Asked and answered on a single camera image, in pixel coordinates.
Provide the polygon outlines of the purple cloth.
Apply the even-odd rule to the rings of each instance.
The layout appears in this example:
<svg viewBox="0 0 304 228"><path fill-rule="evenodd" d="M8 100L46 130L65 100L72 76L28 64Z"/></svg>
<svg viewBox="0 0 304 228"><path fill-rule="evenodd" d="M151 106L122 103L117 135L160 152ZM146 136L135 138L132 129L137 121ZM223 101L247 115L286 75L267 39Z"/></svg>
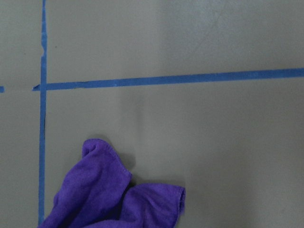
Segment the purple cloth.
<svg viewBox="0 0 304 228"><path fill-rule="evenodd" d="M186 191L162 183L131 185L132 174L104 140L88 139L66 174L43 228L173 228Z"/></svg>

